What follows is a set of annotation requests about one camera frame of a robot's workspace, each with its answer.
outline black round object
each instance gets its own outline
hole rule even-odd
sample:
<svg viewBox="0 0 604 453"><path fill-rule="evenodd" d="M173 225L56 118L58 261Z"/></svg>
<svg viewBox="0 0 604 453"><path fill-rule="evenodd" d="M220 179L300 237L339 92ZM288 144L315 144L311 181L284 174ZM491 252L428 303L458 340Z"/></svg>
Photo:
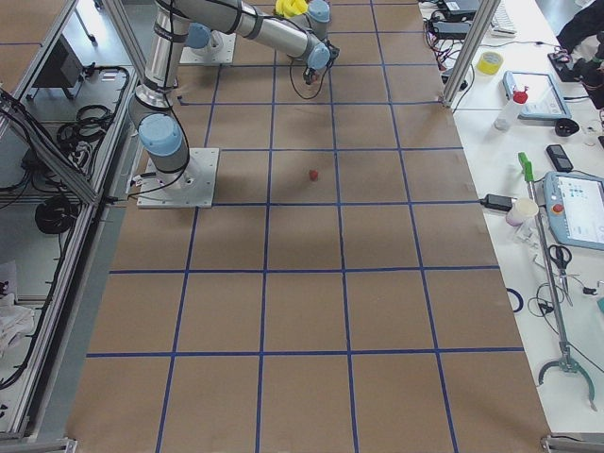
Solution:
<svg viewBox="0 0 604 453"><path fill-rule="evenodd" d="M72 227L77 215L77 206L67 197L58 195L40 203L34 218L42 233L60 234Z"/></svg>
<svg viewBox="0 0 604 453"><path fill-rule="evenodd" d="M579 125L570 118L561 118L556 122L555 131L558 137L570 137L579 132Z"/></svg>

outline green handle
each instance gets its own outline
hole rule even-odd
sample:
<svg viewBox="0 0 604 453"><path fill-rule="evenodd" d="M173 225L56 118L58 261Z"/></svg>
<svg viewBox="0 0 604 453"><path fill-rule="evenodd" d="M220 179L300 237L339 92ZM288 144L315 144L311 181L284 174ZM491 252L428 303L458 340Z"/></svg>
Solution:
<svg viewBox="0 0 604 453"><path fill-rule="evenodd" d="M518 160L520 160L520 165L522 166L522 173L525 175L526 182L532 182L535 180L532 175L532 163L525 153L518 153Z"/></svg>

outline white cup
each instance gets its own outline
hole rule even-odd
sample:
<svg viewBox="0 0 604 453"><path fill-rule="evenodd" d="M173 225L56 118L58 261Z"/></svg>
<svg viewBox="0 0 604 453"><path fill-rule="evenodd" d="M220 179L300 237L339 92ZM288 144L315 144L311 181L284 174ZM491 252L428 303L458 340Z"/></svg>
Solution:
<svg viewBox="0 0 604 453"><path fill-rule="evenodd" d="M506 222L519 227L539 212L539 206L530 198L518 198L506 215Z"/></svg>

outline white bottle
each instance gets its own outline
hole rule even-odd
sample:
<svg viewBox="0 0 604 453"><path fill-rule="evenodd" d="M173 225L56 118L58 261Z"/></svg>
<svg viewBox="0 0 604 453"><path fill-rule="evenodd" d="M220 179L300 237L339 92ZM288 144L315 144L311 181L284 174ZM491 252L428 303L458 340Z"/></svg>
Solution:
<svg viewBox="0 0 604 453"><path fill-rule="evenodd" d="M506 131L510 129L510 126L514 121L518 119L518 115L525 106L529 95L527 94L527 87L523 92L519 92L514 89L512 99L508 101L508 104L499 112L499 116L493 123L493 125L499 129Z"/></svg>

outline yellow object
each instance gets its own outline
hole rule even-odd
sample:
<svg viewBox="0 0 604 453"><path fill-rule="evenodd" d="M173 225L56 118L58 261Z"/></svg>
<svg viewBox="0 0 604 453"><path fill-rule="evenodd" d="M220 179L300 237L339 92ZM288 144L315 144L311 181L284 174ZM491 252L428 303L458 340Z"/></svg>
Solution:
<svg viewBox="0 0 604 453"><path fill-rule="evenodd" d="M288 19L304 14L308 10L309 5L306 0L277 0L275 3L275 12Z"/></svg>
<svg viewBox="0 0 604 453"><path fill-rule="evenodd" d="M503 57L497 54L497 52L484 52L476 64L476 69L484 74L492 76L499 71L502 64Z"/></svg>

